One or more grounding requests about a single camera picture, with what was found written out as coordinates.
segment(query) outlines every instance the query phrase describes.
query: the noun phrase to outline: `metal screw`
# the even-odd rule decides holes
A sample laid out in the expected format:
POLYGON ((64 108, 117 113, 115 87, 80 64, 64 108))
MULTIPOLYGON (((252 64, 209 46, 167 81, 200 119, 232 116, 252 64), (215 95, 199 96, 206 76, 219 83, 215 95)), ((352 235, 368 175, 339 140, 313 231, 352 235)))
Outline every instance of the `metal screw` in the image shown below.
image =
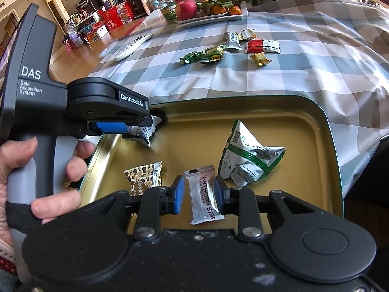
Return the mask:
POLYGON ((202 240, 204 240, 204 237, 201 236, 201 235, 194 235, 194 236, 193 236, 193 239, 194 239, 194 240, 197 240, 197 241, 202 241, 202 240))
POLYGON ((243 228, 242 233, 247 237, 258 237, 262 234, 262 230, 256 227, 246 227, 243 228))
POLYGON ((155 234, 155 229, 148 226, 143 226, 137 229, 137 235, 139 237, 151 237, 154 234, 155 234))

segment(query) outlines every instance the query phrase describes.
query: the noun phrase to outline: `red bracelet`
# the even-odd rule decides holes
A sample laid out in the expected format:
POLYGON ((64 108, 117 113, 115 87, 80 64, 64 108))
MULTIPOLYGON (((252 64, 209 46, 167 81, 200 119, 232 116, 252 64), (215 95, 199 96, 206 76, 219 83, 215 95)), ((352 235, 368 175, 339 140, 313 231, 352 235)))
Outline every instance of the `red bracelet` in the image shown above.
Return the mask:
POLYGON ((16 264, 9 262, 2 257, 0 257, 0 269, 4 269, 10 274, 16 274, 16 264))

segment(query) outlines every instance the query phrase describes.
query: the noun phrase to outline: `wrist strap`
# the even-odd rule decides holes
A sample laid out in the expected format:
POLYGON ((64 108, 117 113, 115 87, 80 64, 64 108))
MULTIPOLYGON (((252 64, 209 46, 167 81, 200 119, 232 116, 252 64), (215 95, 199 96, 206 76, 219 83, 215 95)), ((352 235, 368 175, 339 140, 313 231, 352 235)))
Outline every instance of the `wrist strap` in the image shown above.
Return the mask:
POLYGON ((16 256, 14 249, 0 238, 0 257, 16 264, 16 256))

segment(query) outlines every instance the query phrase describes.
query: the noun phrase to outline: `finger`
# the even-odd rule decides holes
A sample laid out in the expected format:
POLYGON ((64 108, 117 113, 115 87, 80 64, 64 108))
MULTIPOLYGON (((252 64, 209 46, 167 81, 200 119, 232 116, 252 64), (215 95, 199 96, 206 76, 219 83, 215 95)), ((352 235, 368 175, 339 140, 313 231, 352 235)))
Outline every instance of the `finger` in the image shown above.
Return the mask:
POLYGON ((0 183, 6 184, 7 177, 15 168, 24 166, 36 152, 36 137, 16 142, 9 140, 0 147, 0 183))
POLYGON ((77 144, 77 147, 74 151, 74 156, 86 159, 93 154, 95 148, 95 145, 93 145, 91 142, 81 140, 77 144))
POLYGON ((37 218, 53 218, 77 209, 81 195, 76 189, 68 189, 48 197, 35 199, 31 211, 37 218))
POLYGON ((79 181, 88 170, 85 161, 73 156, 66 166, 66 176, 70 181, 79 181))
POLYGON ((46 224, 46 223, 48 223, 48 222, 54 221, 55 219, 56 219, 56 217, 44 218, 44 219, 42 219, 42 225, 43 225, 43 224, 46 224))

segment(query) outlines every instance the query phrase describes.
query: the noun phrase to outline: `red candy wrapper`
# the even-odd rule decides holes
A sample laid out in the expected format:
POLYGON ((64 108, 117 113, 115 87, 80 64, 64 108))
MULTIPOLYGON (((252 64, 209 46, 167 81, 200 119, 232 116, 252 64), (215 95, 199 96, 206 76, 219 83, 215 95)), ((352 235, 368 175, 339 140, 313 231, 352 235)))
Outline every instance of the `red candy wrapper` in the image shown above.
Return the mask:
POLYGON ((276 40, 250 40, 246 45, 245 53, 248 52, 277 52, 281 53, 280 44, 276 40))

